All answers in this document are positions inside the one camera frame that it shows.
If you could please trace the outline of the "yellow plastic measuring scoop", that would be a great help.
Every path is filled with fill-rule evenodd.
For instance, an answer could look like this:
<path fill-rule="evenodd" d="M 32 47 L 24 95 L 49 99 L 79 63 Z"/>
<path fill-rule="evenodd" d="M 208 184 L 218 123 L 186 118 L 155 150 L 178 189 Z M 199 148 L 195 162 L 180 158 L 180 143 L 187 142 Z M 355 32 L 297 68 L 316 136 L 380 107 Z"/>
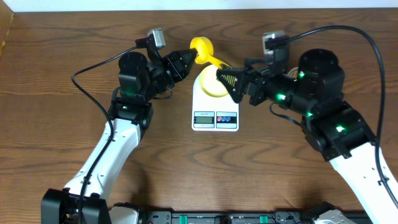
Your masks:
<path fill-rule="evenodd" d="M 195 58 L 197 64 L 211 63 L 219 69 L 230 67 L 227 63 L 213 56 L 214 47 L 207 37 L 194 37 L 190 42 L 190 48 L 197 50 Z"/>

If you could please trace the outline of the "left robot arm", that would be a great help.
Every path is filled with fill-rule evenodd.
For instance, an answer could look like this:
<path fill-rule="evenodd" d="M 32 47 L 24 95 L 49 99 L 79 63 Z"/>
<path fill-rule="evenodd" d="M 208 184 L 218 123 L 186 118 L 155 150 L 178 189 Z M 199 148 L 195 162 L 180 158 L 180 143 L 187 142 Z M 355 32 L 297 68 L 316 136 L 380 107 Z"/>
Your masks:
<path fill-rule="evenodd" d="M 108 207 L 110 193 L 124 163 L 148 130 L 151 100 L 186 78 L 197 56 L 195 49 L 164 57 L 156 47 L 147 54 L 133 47 L 117 55 L 120 86 L 108 110 L 104 131 L 89 158 L 62 190 L 48 189 L 41 201 L 42 223 L 140 223 L 139 211 L 128 205 Z"/>

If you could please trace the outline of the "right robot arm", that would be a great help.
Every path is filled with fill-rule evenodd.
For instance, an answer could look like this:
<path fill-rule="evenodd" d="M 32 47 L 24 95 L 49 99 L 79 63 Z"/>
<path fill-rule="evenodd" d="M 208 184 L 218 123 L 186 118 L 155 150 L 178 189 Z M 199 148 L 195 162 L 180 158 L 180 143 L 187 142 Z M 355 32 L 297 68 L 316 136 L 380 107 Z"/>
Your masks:
<path fill-rule="evenodd" d="M 357 196 L 373 223 L 395 223 L 397 204 L 391 195 L 397 181 L 389 170 L 379 140 L 361 114 L 343 99 L 345 73 L 337 56 L 324 49 L 306 51 L 295 78 L 287 75 L 289 51 L 274 50 L 265 58 L 247 59 L 244 68 L 222 67 L 217 79 L 233 101 L 250 96 L 250 104 L 270 100 L 301 115 L 306 141 L 329 162 Z"/>

